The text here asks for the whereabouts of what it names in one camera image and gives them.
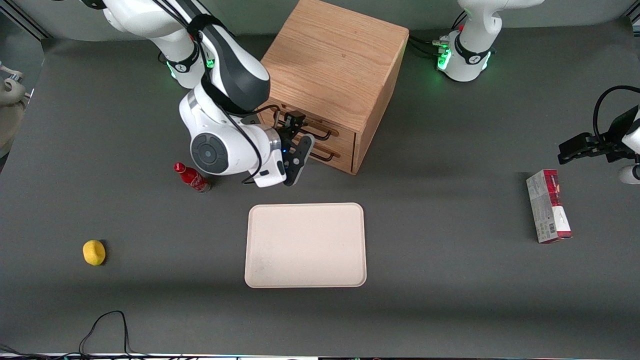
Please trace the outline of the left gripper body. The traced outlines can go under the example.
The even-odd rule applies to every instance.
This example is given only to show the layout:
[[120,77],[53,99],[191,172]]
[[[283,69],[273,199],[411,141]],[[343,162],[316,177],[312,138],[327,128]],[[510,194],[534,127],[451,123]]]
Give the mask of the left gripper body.
[[638,161],[639,146],[626,145],[623,139],[627,135],[639,130],[639,106],[615,117],[606,132],[606,139],[611,143],[611,153],[606,155],[606,161],[613,163],[622,159]]

